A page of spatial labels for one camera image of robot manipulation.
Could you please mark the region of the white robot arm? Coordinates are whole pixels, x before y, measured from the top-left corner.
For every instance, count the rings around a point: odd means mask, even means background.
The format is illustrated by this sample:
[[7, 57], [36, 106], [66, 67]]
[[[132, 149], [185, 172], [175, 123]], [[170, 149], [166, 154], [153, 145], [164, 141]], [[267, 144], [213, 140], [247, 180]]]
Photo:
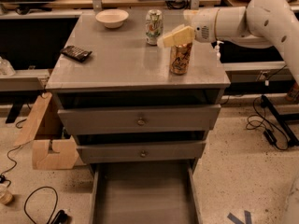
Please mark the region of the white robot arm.
[[[251, 0], [245, 7], [185, 10], [197, 40], [275, 47], [299, 79], [299, 22], [286, 0]], [[257, 95], [225, 98], [195, 172], [203, 224], [298, 224], [290, 190], [299, 149], [274, 117], [261, 120]]]

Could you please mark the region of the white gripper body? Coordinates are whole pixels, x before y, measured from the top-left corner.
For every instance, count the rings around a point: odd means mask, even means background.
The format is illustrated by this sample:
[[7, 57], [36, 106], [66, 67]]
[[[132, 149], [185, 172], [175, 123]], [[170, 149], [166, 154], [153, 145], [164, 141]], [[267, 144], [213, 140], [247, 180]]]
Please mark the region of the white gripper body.
[[185, 10], [185, 21], [194, 29], [195, 39], [202, 43], [216, 41], [215, 22], [218, 10], [216, 8], [203, 8], [198, 10]]

